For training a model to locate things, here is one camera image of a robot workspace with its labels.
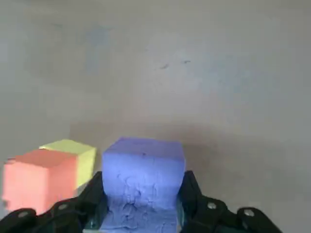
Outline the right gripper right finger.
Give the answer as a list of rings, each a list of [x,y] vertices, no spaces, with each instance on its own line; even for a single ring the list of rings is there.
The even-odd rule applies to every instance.
[[[182,233],[281,233],[259,209],[243,207],[233,213],[223,201],[204,196],[190,170],[178,192],[177,216]]]

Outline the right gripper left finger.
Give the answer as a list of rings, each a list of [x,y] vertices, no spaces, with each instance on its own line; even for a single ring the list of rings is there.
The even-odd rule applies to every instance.
[[[82,233],[99,230],[107,214],[107,196],[102,172],[98,171],[80,195],[59,201],[49,210],[37,214],[21,208],[0,220],[2,233]]]

